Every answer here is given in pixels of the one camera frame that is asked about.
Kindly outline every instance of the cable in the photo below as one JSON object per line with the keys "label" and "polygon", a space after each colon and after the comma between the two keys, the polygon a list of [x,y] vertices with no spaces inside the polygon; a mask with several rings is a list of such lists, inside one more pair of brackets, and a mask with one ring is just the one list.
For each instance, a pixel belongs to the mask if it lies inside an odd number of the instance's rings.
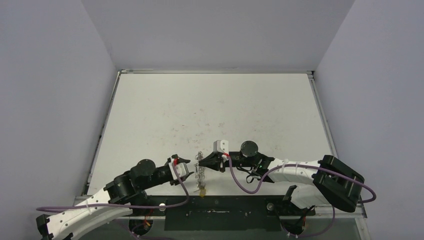
{"label": "cable", "polygon": [[174,171],[179,184],[181,185],[182,189],[185,192],[186,199],[183,202],[179,202],[179,203],[171,204],[167,206],[139,206],[139,205],[123,205],[123,204],[110,204],[110,203],[95,203],[95,204],[88,204],[88,205],[81,205],[81,206],[41,206],[41,207],[37,207],[36,210],[41,212],[48,212],[48,213],[61,213],[63,210],[85,209],[87,207],[116,207],[116,208],[129,208],[129,209],[165,209],[165,208],[179,207],[189,202],[190,195],[189,195],[189,191],[187,191],[186,186],[181,180],[180,175],[178,175],[175,165],[174,164],[171,164],[171,165],[172,165],[172,170]]}
{"label": "cable", "polygon": [[315,208],[315,205],[311,206],[310,208],[308,208],[303,214],[302,216],[300,216],[299,220],[296,221],[295,224],[293,224],[294,226],[296,226],[300,221],[302,221],[302,219],[306,218],[306,215],[313,209]]}
{"label": "cable", "polygon": [[253,167],[251,166],[249,170],[241,167],[241,166],[236,166],[235,167],[237,170],[241,171],[241,172],[245,172],[247,173],[246,176],[246,183],[251,184],[255,179],[253,178],[253,176],[255,176],[253,173],[251,173],[251,171],[253,170]]}
{"label": "cable", "polygon": [[152,213],[153,213],[153,209],[150,209],[150,212],[149,212],[147,215],[145,215],[145,216],[144,216],[144,221],[143,221],[143,226],[144,226],[144,227],[146,227],[146,224],[148,223],[148,222],[147,222],[147,217],[148,217],[148,216],[150,216],[150,215],[152,215]]}
{"label": "cable", "polygon": [[138,225],[136,225],[135,227],[133,227],[132,229],[131,229],[131,232],[132,233],[134,233],[134,231],[136,230],[136,229],[138,229],[139,227],[141,227],[141,226],[145,226],[146,225],[146,223],[143,221],[143,223],[140,223],[140,224],[138,224]]}
{"label": "cable", "polygon": [[332,219],[331,219],[331,222],[330,222],[330,224],[326,228],[324,228],[323,230],[321,230],[319,232],[315,232],[315,233],[311,233],[311,234],[296,235],[296,234],[290,233],[284,227],[282,227],[282,229],[284,229],[284,231],[288,232],[288,235],[289,236],[296,237],[296,238],[310,238],[310,237],[316,237],[318,235],[321,235],[321,234],[327,232],[333,226],[333,224],[334,224],[334,222],[336,220],[336,209],[334,208],[334,206],[331,206],[331,207],[332,207]]}
{"label": "cable", "polygon": [[322,167],[319,167],[319,166],[303,165],[303,164],[285,164],[284,166],[276,166],[274,168],[271,168],[269,171],[265,172],[265,174],[259,180],[259,183],[257,185],[257,188],[255,190],[253,190],[253,191],[250,191],[250,190],[247,190],[246,188],[244,188],[240,184],[240,182],[237,180],[236,175],[234,174],[233,162],[231,160],[230,155],[228,155],[227,153],[224,153],[223,155],[225,155],[228,158],[228,161],[229,161],[229,171],[231,172],[231,176],[232,176],[232,179],[234,179],[235,184],[237,184],[237,186],[241,190],[243,190],[245,193],[248,193],[248,194],[255,194],[255,193],[257,193],[259,191],[259,188],[261,187],[262,183],[264,182],[264,179],[268,176],[268,174],[272,173],[273,171],[278,170],[278,169],[281,169],[283,167],[284,168],[287,168],[287,167],[298,167],[298,168],[304,168],[304,169],[316,169],[316,170],[319,170],[319,171],[323,171],[323,172],[329,173],[331,175],[337,176],[339,178],[342,178],[344,180],[347,180],[349,182],[352,182],[354,184],[357,184],[357,185],[363,187],[364,189],[368,190],[372,194],[372,197],[370,199],[358,201],[359,204],[370,203],[370,202],[372,202],[372,201],[374,201],[374,200],[377,199],[376,192],[374,192],[374,190],[372,190],[369,186],[363,184],[360,181],[354,180],[354,179],[352,179],[350,177],[347,177],[347,176],[345,176],[343,174],[340,174],[340,173],[335,172],[335,171],[332,171],[332,170],[328,170],[326,168],[322,168]]}
{"label": "cable", "polygon": [[173,238],[170,237],[155,237],[155,236],[138,236],[137,234],[133,233],[127,226],[125,226],[124,224],[120,223],[118,220],[113,220],[116,224],[118,224],[121,228],[127,230],[129,232],[129,234],[134,238],[134,239],[148,239],[148,240],[174,240]]}

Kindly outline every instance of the white cable tie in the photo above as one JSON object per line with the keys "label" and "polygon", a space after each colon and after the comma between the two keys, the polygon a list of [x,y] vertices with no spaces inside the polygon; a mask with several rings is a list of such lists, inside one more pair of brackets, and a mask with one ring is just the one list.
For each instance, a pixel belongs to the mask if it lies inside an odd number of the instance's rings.
{"label": "white cable tie", "polygon": [[284,173],[284,166],[286,165],[286,161],[283,161],[282,162],[282,165],[281,165],[281,173],[283,174]]}
{"label": "white cable tie", "polygon": [[92,209],[89,207],[89,200],[88,199],[85,200],[85,207],[87,207],[88,214],[92,215],[93,213],[92,213]]}

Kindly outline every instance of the screw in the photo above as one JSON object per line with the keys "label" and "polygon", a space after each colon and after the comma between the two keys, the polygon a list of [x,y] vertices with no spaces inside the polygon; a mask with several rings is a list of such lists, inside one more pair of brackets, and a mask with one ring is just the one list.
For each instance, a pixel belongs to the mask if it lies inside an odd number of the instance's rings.
{"label": "screw", "polygon": [[273,203],[268,203],[267,205],[266,205],[266,209],[268,209],[268,211],[272,211],[272,210],[274,210],[274,204]]}
{"label": "screw", "polygon": [[[159,207],[162,207],[162,206],[166,206],[166,204],[165,204],[165,203],[161,203],[161,204],[159,204]],[[163,211],[165,211],[165,210],[166,210],[166,208],[164,208],[164,207],[159,208],[159,211],[161,211],[161,212],[163,212]]]}

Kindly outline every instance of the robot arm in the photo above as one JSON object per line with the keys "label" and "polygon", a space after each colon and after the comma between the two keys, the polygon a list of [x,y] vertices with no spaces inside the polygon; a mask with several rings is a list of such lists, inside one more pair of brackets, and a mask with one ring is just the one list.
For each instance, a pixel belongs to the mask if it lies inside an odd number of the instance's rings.
{"label": "robot arm", "polygon": [[43,237],[41,240],[77,240],[113,219],[132,214],[133,210],[129,207],[89,205],[146,205],[145,190],[166,182],[177,185],[177,174],[185,181],[193,174],[187,168],[189,162],[177,155],[168,158],[166,164],[160,167],[156,167],[152,160],[141,160],[93,196],[77,204],[77,209],[74,207],[55,215],[37,217],[37,227]]}
{"label": "robot arm", "polygon": [[[201,160],[199,165],[225,172],[225,169],[230,166],[226,157],[228,155],[236,169],[239,169],[239,166],[252,167],[249,174],[255,179],[263,178],[262,181],[268,183],[296,183],[297,185],[288,189],[284,199],[291,201],[300,209],[331,204],[345,212],[355,211],[362,190],[361,186],[322,170],[297,167],[297,165],[319,167],[337,172],[358,182],[364,182],[364,178],[359,173],[336,157],[325,155],[322,160],[318,161],[296,162],[268,157],[258,152],[258,145],[253,141],[245,141],[241,145],[240,151],[228,151],[228,146],[229,143],[226,140],[216,141],[213,153]],[[275,168],[277,169],[263,177],[266,172]]]}

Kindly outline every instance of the small object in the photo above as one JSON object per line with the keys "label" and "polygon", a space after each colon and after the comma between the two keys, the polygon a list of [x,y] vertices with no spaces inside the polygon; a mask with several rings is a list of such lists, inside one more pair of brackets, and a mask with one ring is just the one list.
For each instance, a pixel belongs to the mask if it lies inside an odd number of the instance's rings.
{"label": "small object", "polygon": [[268,211],[273,211],[274,210],[274,204],[273,203],[268,203],[267,205],[266,205],[266,209],[268,209]]}
{"label": "small object", "polygon": [[240,152],[246,158],[253,157],[258,154],[258,145],[254,141],[245,141],[241,144]]}
{"label": "small object", "polygon": [[206,196],[206,189],[205,188],[200,189],[199,196],[201,198],[203,198],[204,196]]}
{"label": "small object", "polygon": [[[162,207],[162,206],[166,206],[166,204],[165,204],[165,203],[161,203],[161,204],[159,204],[159,207]],[[163,211],[165,211],[165,210],[166,210],[166,208],[165,208],[165,207],[159,208],[159,211],[161,211],[161,212],[163,212]]]}

